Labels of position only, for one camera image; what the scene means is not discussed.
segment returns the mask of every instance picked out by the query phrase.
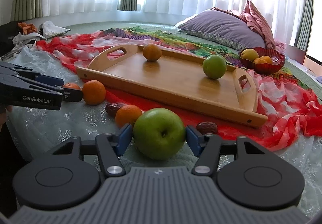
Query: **orange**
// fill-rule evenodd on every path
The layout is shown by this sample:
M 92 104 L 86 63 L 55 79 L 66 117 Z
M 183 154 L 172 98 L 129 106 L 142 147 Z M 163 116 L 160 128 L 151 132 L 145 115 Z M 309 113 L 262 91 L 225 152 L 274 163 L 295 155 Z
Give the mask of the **orange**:
M 273 64 L 272 59 L 269 56 L 261 56 L 260 58 L 269 64 Z
M 81 89 L 76 83 L 73 83 L 73 82 L 66 83 L 63 87 L 70 88 L 70 89 L 76 89 L 76 90 Z
M 135 105 L 125 105 L 120 107 L 115 115 L 115 122 L 119 128 L 123 127 L 126 123 L 134 126 L 134 123 L 142 115 L 142 111 Z
M 162 51 L 158 45 L 150 43 L 144 46 L 142 54 L 148 61 L 157 61 L 161 58 Z
M 102 83 L 96 80 L 84 84 L 83 99 L 88 105 L 98 105 L 105 99 L 106 89 Z
M 266 60 L 260 59 L 260 58 L 256 58 L 253 61 L 255 64 L 263 64 L 263 63 L 267 63 Z

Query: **wooden tray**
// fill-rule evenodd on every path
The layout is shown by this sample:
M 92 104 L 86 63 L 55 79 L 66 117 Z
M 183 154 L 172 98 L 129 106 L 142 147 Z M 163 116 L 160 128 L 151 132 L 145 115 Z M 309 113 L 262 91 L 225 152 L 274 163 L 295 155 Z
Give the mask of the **wooden tray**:
M 124 55 L 108 59 L 107 55 L 117 50 Z M 228 65 L 222 78 L 212 80 L 202 70 L 201 57 L 162 49 L 158 61 L 148 62 L 142 50 L 143 46 L 134 44 L 111 47 L 87 68 L 77 67 L 77 75 L 146 99 L 252 127 L 267 120 L 267 116 L 256 113 L 257 90 L 246 71 Z M 244 79 L 250 84 L 246 92 L 240 85 Z

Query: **glass fruit bowl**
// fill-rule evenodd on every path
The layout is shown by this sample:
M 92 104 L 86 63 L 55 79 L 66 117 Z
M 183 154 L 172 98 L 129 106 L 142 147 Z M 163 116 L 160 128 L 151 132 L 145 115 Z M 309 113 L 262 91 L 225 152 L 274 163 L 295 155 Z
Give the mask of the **glass fruit bowl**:
M 269 64 L 269 63 L 255 64 L 250 60 L 242 59 L 240 55 L 244 50 L 246 50 L 246 49 L 243 49 L 242 51 L 239 52 L 239 59 L 240 59 L 240 62 L 248 69 L 253 69 L 255 72 L 259 74 L 273 74 L 275 72 L 278 72 L 285 64 L 285 55 L 279 53 L 274 49 L 264 49 L 262 47 L 255 47 L 252 49 L 257 51 L 259 57 L 269 56 L 272 59 L 273 64 Z

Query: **purple pillow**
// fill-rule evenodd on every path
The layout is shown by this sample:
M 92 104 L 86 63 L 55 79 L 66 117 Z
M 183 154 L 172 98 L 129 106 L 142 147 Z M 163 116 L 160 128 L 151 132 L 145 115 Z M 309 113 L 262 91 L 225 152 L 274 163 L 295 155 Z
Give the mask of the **purple pillow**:
M 235 50 L 265 48 L 263 38 L 251 31 L 245 22 L 217 10 L 205 10 L 178 26 L 185 33 L 210 40 Z

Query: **tray handle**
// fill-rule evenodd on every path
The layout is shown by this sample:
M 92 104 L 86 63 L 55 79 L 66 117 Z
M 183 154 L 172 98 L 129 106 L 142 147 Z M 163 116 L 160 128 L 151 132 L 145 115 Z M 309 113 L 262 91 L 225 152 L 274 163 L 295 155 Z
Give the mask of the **tray handle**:
M 247 79 L 250 85 L 250 88 L 246 91 L 243 91 L 243 88 L 241 87 L 241 82 L 244 79 Z M 256 112 L 258 103 L 257 89 L 252 76 L 250 76 L 245 70 L 237 68 L 234 71 L 234 84 L 240 108 Z
M 121 50 L 124 52 L 124 55 L 110 60 L 107 55 L 115 52 L 117 50 Z M 99 55 L 97 55 L 91 63 L 87 66 L 88 69 L 96 70 L 96 71 L 105 71 L 116 63 L 136 54 L 139 51 L 139 45 L 135 44 L 122 44 L 113 46 L 105 51 L 102 51 Z

